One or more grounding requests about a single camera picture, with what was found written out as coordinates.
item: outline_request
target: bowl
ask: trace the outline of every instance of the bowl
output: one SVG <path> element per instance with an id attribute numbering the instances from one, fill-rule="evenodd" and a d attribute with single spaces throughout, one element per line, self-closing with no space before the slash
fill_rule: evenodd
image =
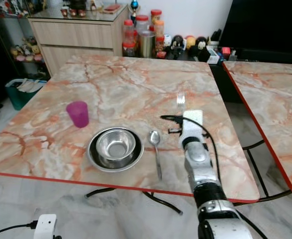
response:
<path id="1" fill-rule="evenodd" d="M 133 167 L 144 152 L 144 144 L 131 129 L 107 128 L 98 132 L 87 145 L 87 157 L 97 169 L 121 172 Z"/>

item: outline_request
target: floor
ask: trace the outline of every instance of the floor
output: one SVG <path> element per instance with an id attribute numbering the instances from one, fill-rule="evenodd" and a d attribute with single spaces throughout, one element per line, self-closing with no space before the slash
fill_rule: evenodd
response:
<path id="1" fill-rule="evenodd" d="M 226 107 L 243 146 L 261 139 L 243 105 L 227 104 Z M 9 100 L 3 102 L 0 132 L 16 113 Z M 253 149 L 252 154 L 270 194 L 286 190 L 266 146 Z M 98 188 L 0 176 L 0 229 L 53 213 L 57 214 L 55 235 L 64 239 L 198 238 L 192 198 L 155 194 L 183 210 L 180 216 L 138 191 L 117 189 L 84 198 L 84 194 Z M 292 195 L 238 209 L 269 239 L 292 239 Z M 250 231 L 254 239 L 261 238 L 252 229 Z M 31 239 L 33 233 L 30 229 L 15 229 L 0 234 L 0 239 Z"/>

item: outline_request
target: spoon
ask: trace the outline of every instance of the spoon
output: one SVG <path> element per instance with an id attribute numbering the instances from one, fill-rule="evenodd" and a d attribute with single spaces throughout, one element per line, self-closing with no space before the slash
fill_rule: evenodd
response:
<path id="1" fill-rule="evenodd" d="M 159 154 L 158 154 L 158 149 L 157 145 L 159 145 L 160 142 L 160 136 L 158 131 L 151 131 L 148 136 L 149 142 L 155 147 L 156 151 L 156 166 L 157 166 L 157 175 L 159 180 L 161 180 L 161 167 L 160 167 L 160 161 L 159 161 Z"/>

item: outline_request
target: red table edge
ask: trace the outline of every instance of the red table edge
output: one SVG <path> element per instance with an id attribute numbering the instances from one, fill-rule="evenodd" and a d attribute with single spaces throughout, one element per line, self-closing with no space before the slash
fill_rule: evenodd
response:
<path id="1" fill-rule="evenodd" d="M 165 191 L 165 190 L 158 190 L 158 189 L 149 189 L 149 188 L 136 188 L 136 187 L 127 187 L 127 186 L 103 184 L 103 183 L 78 182 L 78 181 L 72 181 L 72 180 L 63 180 L 63 179 L 54 179 L 54 178 L 42 178 L 42 177 L 25 176 L 25 175 L 10 174 L 10 173 L 0 173 L 0 176 L 14 177 L 14 178 L 26 178 L 26 179 L 34 179 L 34 180 L 41 180 L 41 181 L 49 181 L 49 182 L 60 182 L 60 183 L 71 183 L 71 184 L 80 184 L 80 185 L 100 186 L 100 187 L 106 187 L 106 188 L 118 188 L 118 189 L 135 190 L 135 191 L 141 191 L 141 192 L 154 192 L 154 193 L 163 193 L 163 194 L 171 194 L 171 195 L 178 195 L 178 196 L 193 197 L 192 193 L 179 193 L 179 192 L 172 192 L 172 191 Z M 231 202 L 233 202 L 233 203 L 255 203 L 259 199 L 255 199 L 255 200 L 229 199 L 229 200 Z"/>
<path id="2" fill-rule="evenodd" d="M 290 179 L 289 179 L 289 177 L 287 176 L 287 174 L 286 174 L 284 168 L 282 167 L 282 165 L 281 165 L 281 163 L 280 163 L 280 161 L 279 161 L 279 159 L 278 159 L 278 157 L 277 157 L 275 151 L 274 151 L 273 148 L 271 147 L 271 144 L 269 143 L 269 141 L 268 141 L 266 135 L 265 135 L 264 132 L 262 131 L 261 126 L 259 125 L 259 123 L 258 123 L 256 117 L 255 117 L 254 114 L 252 113 L 252 111 L 251 111 L 251 109 L 250 109 L 248 103 L 246 102 L 244 96 L 241 94 L 241 92 L 240 92 L 240 90 L 239 90 L 239 88 L 238 88 L 238 86 L 237 86 L 235 80 L 232 78 L 232 76 L 231 76 L 231 74 L 230 74 L 230 72 L 229 72 L 227 66 L 224 64 L 224 62 L 222 63 L 222 65 L 223 65 L 223 68 L 225 69 L 225 71 L 227 72 L 227 74 L 228 74 L 228 76 L 229 76 L 229 78 L 230 78 L 232 84 L 233 84 L 234 87 L 236 88 L 236 91 L 238 92 L 238 94 L 239 94 L 239 96 L 240 96 L 242 102 L 244 103 L 246 109 L 248 110 L 248 112 L 249 112 L 251 118 L 252 118 L 253 121 L 255 122 L 255 125 L 257 126 L 257 128 L 258 128 L 258 130 L 259 130 L 259 133 L 261 134 L 262 138 L 264 139 L 264 141 L 265 141 L 265 143 L 266 143 L 266 145 L 267 145 L 267 147 L 268 147 L 268 149 L 269 149 L 269 151 L 270 151 L 272 157 L 274 158 L 274 160 L 275 160 L 275 162 L 276 162 L 276 164 L 277 164 L 277 166 L 278 166 L 280 172 L 282 173 L 282 175 L 283 175 L 283 177 L 284 177 L 284 179 L 285 179 L 285 181 L 286 181 L 288 187 L 289 187 L 289 188 L 291 189 L 291 191 L 292 191 L 292 182 L 290 181 Z"/>

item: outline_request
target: television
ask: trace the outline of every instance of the television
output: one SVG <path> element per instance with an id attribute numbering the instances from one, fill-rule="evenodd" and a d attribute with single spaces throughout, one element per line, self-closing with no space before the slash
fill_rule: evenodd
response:
<path id="1" fill-rule="evenodd" d="M 219 46 L 239 59 L 292 64 L 292 0 L 233 0 Z"/>

